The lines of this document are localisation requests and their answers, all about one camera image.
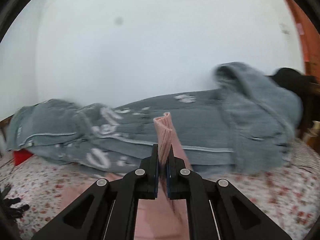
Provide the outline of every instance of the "pink towel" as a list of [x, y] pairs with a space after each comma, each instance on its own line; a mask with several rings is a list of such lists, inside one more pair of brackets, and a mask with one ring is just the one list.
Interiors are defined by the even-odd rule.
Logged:
[[[171, 121], [170, 113], [154, 119], [158, 136], [158, 155], [160, 165], [164, 165], [172, 145], [174, 155], [184, 160], [186, 168], [191, 165], [182, 149], [180, 141]], [[110, 174], [109, 181], [120, 177]], [[188, 240], [188, 216], [185, 200], [169, 200], [166, 194], [165, 180], [161, 179], [156, 200], [139, 200], [136, 227], [134, 232], [135, 240]], [[82, 188], [69, 188], [63, 193], [62, 209], [75, 200], [90, 185]]]

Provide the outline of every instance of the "bed sheet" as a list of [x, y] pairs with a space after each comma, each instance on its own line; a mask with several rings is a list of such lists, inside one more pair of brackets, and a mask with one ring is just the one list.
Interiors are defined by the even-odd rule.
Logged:
[[[319, 216], [319, 163], [317, 153], [300, 141], [292, 143], [291, 165], [269, 172], [245, 176], [226, 174], [258, 208], [286, 231], [293, 240], [302, 240]], [[14, 167], [10, 161], [0, 168], [0, 188], [8, 183], [7, 197], [20, 197], [30, 209], [18, 220], [23, 240], [29, 240], [61, 210], [62, 190], [93, 183], [101, 173], [87, 172], [82, 165], [55, 165], [33, 156]]]

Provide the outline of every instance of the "metal screw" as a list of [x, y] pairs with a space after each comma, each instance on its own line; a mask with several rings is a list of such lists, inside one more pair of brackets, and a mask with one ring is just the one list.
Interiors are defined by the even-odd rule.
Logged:
[[97, 185], [102, 187], [102, 186], [105, 186], [107, 184], [107, 180], [105, 179], [98, 179], [97, 180]]
[[219, 184], [221, 187], [226, 187], [226, 186], [229, 185], [229, 182], [228, 182], [227, 180], [225, 180], [225, 179], [220, 179], [220, 180], [218, 181], [218, 184]]
[[182, 169], [181, 171], [180, 171], [180, 173], [182, 174], [182, 175], [189, 175], [190, 174], [190, 170], [188, 170], [188, 169]]
[[144, 169], [137, 169], [135, 172], [134, 172], [136, 175], [138, 176], [142, 176], [143, 174], [145, 174], [145, 170]]

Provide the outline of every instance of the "gray comforter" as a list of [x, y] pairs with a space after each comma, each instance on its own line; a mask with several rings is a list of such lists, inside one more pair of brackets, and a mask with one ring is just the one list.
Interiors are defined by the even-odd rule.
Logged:
[[252, 173], [281, 166], [302, 104], [242, 63], [218, 66], [220, 88], [148, 98], [118, 108], [52, 99], [21, 108], [8, 129], [10, 149], [110, 172], [136, 169], [157, 142], [153, 118], [170, 112], [195, 171]]

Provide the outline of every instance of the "wooden headboard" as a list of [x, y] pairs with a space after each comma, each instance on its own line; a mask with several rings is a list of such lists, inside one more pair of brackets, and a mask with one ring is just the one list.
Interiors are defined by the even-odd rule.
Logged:
[[13, 117], [13, 115], [7, 117], [6, 119], [4, 119], [4, 120], [2, 120], [2, 121], [0, 121], [0, 131], [1, 131], [2, 134], [4, 135], [4, 139], [6, 139], [6, 128], [7, 128], [7, 126], [9, 125], [10, 120], [11, 120], [12, 117]]
[[311, 83], [309, 93], [302, 100], [305, 101], [305, 111], [301, 119], [299, 138], [312, 126], [313, 120], [320, 121], [320, 85]]

